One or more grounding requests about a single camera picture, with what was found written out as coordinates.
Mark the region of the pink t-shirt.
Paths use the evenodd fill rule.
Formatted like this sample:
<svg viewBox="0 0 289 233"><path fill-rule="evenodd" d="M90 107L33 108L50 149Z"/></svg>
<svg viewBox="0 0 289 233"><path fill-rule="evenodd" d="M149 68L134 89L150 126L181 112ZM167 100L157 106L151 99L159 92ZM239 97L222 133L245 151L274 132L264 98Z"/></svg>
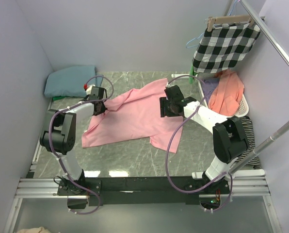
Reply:
<svg viewBox="0 0 289 233"><path fill-rule="evenodd" d="M148 137L154 147L175 153L182 134L182 129L178 132L175 129L183 117L161 117L160 98L165 97L167 83L166 78L159 79L107 100L106 112L93 116L83 133L82 147Z"/></svg>

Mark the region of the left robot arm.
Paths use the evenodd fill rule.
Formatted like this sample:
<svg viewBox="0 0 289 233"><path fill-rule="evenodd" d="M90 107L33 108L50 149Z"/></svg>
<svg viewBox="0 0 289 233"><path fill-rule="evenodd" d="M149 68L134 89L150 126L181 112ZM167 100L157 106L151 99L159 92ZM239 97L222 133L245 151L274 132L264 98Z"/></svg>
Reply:
<svg viewBox="0 0 289 233"><path fill-rule="evenodd" d="M71 181L69 189L75 195L86 190L84 171L78 164L73 147L76 142L76 128L84 118L98 116L107 108L108 99L103 87L90 85L86 96L77 104L63 110L49 109L40 134L40 145L56 158L64 172L63 178Z"/></svg>

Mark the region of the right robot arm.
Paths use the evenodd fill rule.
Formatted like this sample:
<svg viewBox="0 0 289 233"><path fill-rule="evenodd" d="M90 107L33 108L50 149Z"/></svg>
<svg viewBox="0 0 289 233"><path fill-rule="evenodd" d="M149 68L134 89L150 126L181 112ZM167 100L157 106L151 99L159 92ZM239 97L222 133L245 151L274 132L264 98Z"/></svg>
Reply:
<svg viewBox="0 0 289 233"><path fill-rule="evenodd" d="M202 179L202 188L212 194L219 188L219 180L227 175L236 159L249 149L242 121L237 116L227 117L202 105L192 97L184 97L177 85L165 88L165 97L160 98L161 117L183 117L184 121L175 129L166 152L177 132L192 120L207 129L213 138L215 157L203 174L192 174L194 179Z"/></svg>

